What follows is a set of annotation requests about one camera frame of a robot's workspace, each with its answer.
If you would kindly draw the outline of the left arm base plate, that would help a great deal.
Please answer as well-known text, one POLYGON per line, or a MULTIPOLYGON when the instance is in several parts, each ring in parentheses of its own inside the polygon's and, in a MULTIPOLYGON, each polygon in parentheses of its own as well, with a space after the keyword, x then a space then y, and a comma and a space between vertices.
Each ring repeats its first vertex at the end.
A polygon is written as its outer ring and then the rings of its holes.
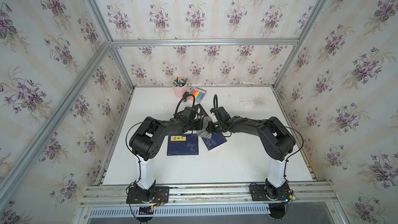
POLYGON ((147 190, 132 186, 127 190, 126 204, 168 203, 169 193, 170 187, 168 186, 153 186, 147 190))

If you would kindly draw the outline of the black portrait book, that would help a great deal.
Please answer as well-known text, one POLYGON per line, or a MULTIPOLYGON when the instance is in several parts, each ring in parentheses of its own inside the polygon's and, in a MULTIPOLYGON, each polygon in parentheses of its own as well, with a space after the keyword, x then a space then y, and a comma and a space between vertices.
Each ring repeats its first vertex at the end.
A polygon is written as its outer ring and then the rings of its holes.
POLYGON ((203 117, 208 117, 207 112, 205 111, 205 109, 201 104, 194 105, 193 108, 197 111, 196 119, 202 119, 203 117))

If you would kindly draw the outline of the grey striped cleaning cloth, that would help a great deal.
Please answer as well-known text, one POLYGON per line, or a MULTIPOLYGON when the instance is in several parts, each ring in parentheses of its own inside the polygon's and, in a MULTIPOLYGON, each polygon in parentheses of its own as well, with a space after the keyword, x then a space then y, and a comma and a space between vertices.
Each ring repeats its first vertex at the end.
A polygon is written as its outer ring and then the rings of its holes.
POLYGON ((204 139, 211 139, 212 138, 212 133, 210 133, 207 128, 209 126, 209 123, 213 123, 211 117, 203 117, 202 118, 202 127, 200 130, 197 131, 197 135, 201 138, 204 139))

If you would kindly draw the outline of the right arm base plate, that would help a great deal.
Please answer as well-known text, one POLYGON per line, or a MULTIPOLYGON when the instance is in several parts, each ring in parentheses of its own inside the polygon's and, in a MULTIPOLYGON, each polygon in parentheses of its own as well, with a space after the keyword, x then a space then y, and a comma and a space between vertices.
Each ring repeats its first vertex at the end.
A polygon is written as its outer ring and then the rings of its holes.
POLYGON ((290 189, 287 182, 279 188, 268 182, 265 184, 251 183, 248 188, 253 201, 289 202, 294 196, 294 191, 290 189))

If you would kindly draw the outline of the blue book yellow label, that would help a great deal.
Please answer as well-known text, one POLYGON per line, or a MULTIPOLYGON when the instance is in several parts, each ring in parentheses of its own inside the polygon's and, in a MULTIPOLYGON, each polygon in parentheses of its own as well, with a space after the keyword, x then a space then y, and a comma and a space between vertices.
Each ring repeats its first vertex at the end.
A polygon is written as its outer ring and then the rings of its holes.
POLYGON ((198 154, 199 139, 196 134, 169 136, 167 156, 196 156, 198 154))
POLYGON ((227 139, 222 134, 212 134, 210 139, 202 138, 207 150, 212 150, 227 142, 227 139))

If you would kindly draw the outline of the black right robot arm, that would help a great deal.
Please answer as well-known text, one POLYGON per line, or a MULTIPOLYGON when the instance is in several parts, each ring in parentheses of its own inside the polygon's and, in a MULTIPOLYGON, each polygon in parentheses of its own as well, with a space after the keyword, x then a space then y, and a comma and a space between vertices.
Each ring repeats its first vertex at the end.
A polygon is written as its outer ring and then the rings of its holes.
POLYGON ((289 202, 293 199, 286 178, 286 166, 293 152, 296 141, 276 117, 257 120, 239 116, 231 117, 224 107, 218 105, 218 96, 214 95, 213 108, 210 110, 215 117, 206 127, 209 133, 244 133, 257 136, 270 157, 269 173, 265 181, 265 196, 271 201, 289 202))

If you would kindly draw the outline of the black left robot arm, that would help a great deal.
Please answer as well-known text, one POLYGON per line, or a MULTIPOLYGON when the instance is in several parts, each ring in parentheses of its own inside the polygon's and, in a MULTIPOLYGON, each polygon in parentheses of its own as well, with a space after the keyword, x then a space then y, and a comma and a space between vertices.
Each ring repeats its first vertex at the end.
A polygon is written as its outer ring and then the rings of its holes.
POLYGON ((138 129, 126 139, 127 149, 135 156, 138 178, 129 193, 136 192, 139 199, 149 202, 155 195, 154 157, 160 151, 166 136, 180 136, 197 130, 195 96, 187 94, 178 102, 173 118, 157 120, 146 117, 138 129))

